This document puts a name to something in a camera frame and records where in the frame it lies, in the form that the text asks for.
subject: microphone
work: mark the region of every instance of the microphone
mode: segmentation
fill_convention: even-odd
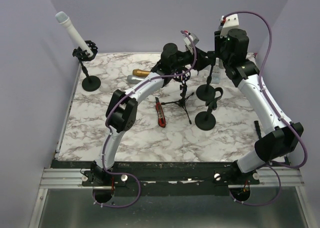
[[[78,46],[83,50],[86,51],[89,56],[92,57],[94,53],[89,48],[87,43],[82,39],[81,35],[78,33],[74,25],[72,24],[70,17],[66,15],[63,11],[58,12],[55,15],[56,20],[59,22],[60,25],[62,25],[66,31],[68,32],[70,38],[78,44]]]
[[[137,83],[143,81],[144,79],[145,79],[144,77],[138,77],[138,76],[135,76],[132,74],[128,75],[128,77],[126,78],[126,80],[132,84],[137,84]]]

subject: marble tabletop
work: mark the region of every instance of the marble tabletop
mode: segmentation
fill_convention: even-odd
[[[255,62],[253,54],[248,58]],[[99,53],[85,62],[90,75],[101,79],[94,92],[83,90],[81,72],[58,156],[59,161],[93,161],[101,152],[107,134],[106,111],[113,92],[134,86],[127,83],[133,69],[150,70],[160,59],[159,53]],[[206,83],[208,71],[191,72],[187,95]],[[244,95],[234,87],[224,70],[219,85],[224,94],[213,111],[216,125],[203,131],[195,125],[195,116],[206,111],[196,95],[186,103],[192,124],[185,111],[175,104],[162,106],[167,126],[158,126],[155,97],[160,102],[180,99],[179,83],[171,81],[138,106],[136,122],[125,133],[117,150],[116,161],[144,162],[232,162],[254,149],[258,139],[254,121],[256,113]]]

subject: tripod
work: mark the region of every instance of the tripod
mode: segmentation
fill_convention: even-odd
[[[187,70],[186,68],[182,68],[182,69],[179,71],[180,73],[178,73],[178,74],[181,74],[183,71],[186,71],[186,70]],[[189,114],[188,114],[188,111],[187,111],[187,108],[186,108],[186,102],[187,102],[187,100],[189,99],[189,97],[191,97],[191,96],[193,96],[193,95],[195,94],[194,92],[192,92],[190,95],[188,95],[188,96],[186,97],[186,95],[187,95],[187,88],[188,88],[188,86],[187,86],[187,80],[190,79],[190,73],[187,73],[187,74],[182,75],[182,76],[180,76],[180,77],[174,77],[173,79],[174,79],[175,81],[178,81],[178,82],[182,83],[182,84],[180,85],[180,90],[182,91],[181,94],[180,94],[181,99],[179,99],[179,100],[177,100],[177,101],[162,102],[161,105],[168,105],[168,104],[176,104],[176,105],[178,105],[179,107],[181,107],[181,108],[185,111],[185,113],[186,113],[186,115],[188,116],[188,119],[189,119],[189,124],[191,125],[192,122],[191,122],[191,120],[190,120],[190,117],[189,117]]]

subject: gray wall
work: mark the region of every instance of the gray wall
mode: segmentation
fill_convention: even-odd
[[[100,52],[160,52],[163,45],[183,45],[180,30],[200,38],[199,48],[213,50],[214,31],[221,15],[251,10],[274,24],[287,0],[51,0],[70,16],[85,40]],[[257,52],[267,29],[256,17],[241,15],[250,36],[249,50]]]
[[[309,156],[301,172],[320,225],[318,17],[319,0],[288,0],[272,28],[272,48],[264,79],[281,108],[304,126],[302,137]],[[267,41],[258,53],[259,62],[266,53]],[[294,164],[302,161],[300,145],[289,158]]]
[[[28,227],[77,63],[50,0],[0,0],[0,226]]]

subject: black stand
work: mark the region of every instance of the black stand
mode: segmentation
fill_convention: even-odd
[[[176,74],[181,74],[182,72],[186,71],[187,69],[186,68],[182,68],[181,70],[179,70]],[[189,119],[189,124],[191,125],[192,122],[190,120],[190,117],[189,117],[189,114],[188,114],[188,111],[187,111],[187,108],[186,108],[186,102],[187,100],[189,99],[189,97],[193,96],[195,93],[192,92],[190,95],[188,95],[186,97],[186,94],[187,94],[187,80],[190,79],[190,74],[187,73],[185,75],[182,75],[180,77],[174,77],[173,78],[175,81],[177,82],[181,82],[182,84],[180,85],[180,90],[182,91],[180,96],[181,96],[181,99],[177,100],[177,101],[171,101],[171,102],[162,102],[161,105],[168,105],[168,104],[176,104],[178,105],[179,107],[181,107],[182,109],[184,109],[186,115],[188,116],[188,119]]]
[[[208,107],[207,111],[202,111],[199,112],[196,116],[195,116],[195,120],[194,123],[195,125],[203,131],[210,131],[212,130],[215,125],[216,125],[216,118],[212,113],[212,111],[215,111],[218,108],[217,105],[217,101],[219,101],[221,99],[221,97],[224,94],[224,91],[221,87],[217,87],[216,89],[214,89],[214,94],[216,94],[216,91],[220,92],[221,95],[218,96],[217,98],[215,98],[214,96],[212,97],[211,100],[207,101],[205,103],[205,106]]]
[[[92,61],[98,53],[98,48],[96,44],[93,43],[91,40],[86,40],[85,42],[89,46],[93,55],[91,57],[88,57],[89,55],[86,53],[86,50],[82,50],[80,47],[74,49],[72,55],[78,58],[81,65],[81,69],[85,74],[85,78],[82,81],[82,88],[87,92],[93,92],[100,87],[101,81],[98,77],[94,75],[89,75],[88,70],[83,64],[83,62]]]
[[[212,72],[214,70],[214,66],[214,64],[211,64],[211,69],[209,76],[206,79],[206,84],[200,85],[195,92],[196,96],[204,102],[210,100],[212,97],[215,97],[216,95],[215,89],[210,85],[212,81]]]

